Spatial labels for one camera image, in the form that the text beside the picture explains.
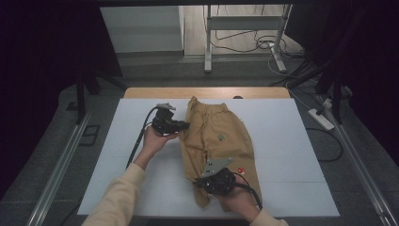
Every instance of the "person's right hand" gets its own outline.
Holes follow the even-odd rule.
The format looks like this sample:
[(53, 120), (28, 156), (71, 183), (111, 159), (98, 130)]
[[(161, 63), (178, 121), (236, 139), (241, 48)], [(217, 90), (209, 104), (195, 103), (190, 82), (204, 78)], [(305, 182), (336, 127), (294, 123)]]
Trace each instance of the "person's right hand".
[[(235, 182), (245, 185), (243, 178), (235, 175)], [(261, 212), (254, 204), (252, 195), (241, 187), (236, 187), (229, 195), (215, 197), (233, 212), (241, 215), (249, 223), (252, 222)]]

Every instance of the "khaki garment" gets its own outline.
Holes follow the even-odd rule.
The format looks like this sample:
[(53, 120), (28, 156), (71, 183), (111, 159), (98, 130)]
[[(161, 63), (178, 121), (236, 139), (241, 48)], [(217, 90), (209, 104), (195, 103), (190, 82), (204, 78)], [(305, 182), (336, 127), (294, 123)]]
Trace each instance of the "khaki garment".
[[(239, 169), (244, 170), (241, 175), (262, 200), (252, 141), (245, 125), (226, 104), (206, 105), (192, 97), (185, 120), (190, 122), (190, 127), (179, 135), (185, 177), (191, 181), (200, 178), (207, 159), (231, 157), (232, 162), (227, 168), (237, 173)], [(206, 206), (209, 203), (208, 194), (193, 187), (196, 203), (200, 207)]]

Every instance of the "black curtain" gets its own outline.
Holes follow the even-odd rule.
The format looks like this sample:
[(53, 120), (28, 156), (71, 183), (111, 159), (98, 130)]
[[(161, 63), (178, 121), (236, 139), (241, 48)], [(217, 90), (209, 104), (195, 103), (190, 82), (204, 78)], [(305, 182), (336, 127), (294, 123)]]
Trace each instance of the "black curtain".
[(100, 9), (90, 4), (0, 3), (0, 197), (52, 120), (76, 75), (121, 76)]

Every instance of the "metal stand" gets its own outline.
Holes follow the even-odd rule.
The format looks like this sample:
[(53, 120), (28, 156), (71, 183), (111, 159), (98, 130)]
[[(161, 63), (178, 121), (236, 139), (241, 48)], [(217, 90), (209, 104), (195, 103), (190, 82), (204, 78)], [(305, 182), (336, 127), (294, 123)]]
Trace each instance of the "metal stand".
[(282, 16), (211, 16), (211, 5), (208, 5), (208, 17), (206, 20), (206, 44), (205, 44), (205, 72), (212, 71), (212, 45), (211, 31), (213, 30), (278, 30), (275, 42), (269, 43), (273, 57), (276, 60), (280, 73), (286, 73), (287, 69), (281, 60), (279, 42), (284, 33), (291, 5), (285, 5)]
[(281, 41), (282, 34), (284, 33), (285, 26), (288, 21), (288, 14), (290, 13), (291, 5), (285, 5), (284, 11), (282, 12), (281, 21), (279, 23), (279, 30), (277, 32), (276, 40), (274, 43), (269, 43), (270, 50), (272, 51), (273, 58), (276, 60), (277, 67), (281, 73), (286, 73), (284, 62), (281, 59), (281, 53), (279, 51), (279, 42)]

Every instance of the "dark wall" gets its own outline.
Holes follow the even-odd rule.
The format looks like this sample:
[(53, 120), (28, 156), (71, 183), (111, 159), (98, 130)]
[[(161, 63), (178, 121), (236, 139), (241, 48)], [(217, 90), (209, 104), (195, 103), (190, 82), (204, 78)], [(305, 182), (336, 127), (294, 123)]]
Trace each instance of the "dark wall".
[(353, 92), (351, 107), (399, 165), (399, 2), (347, 1), (345, 4), (296, 5), (286, 34), (321, 64), (342, 40), (349, 18), (359, 7), (367, 8), (336, 65)]
[(121, 72), (94, 6), (2, 1), (0, 23), (2, 197), (54, 116), (60, 91), (79, 73)]
[(399, 166), (399, 2), (372, 3), (340, 72), (356, 114)]

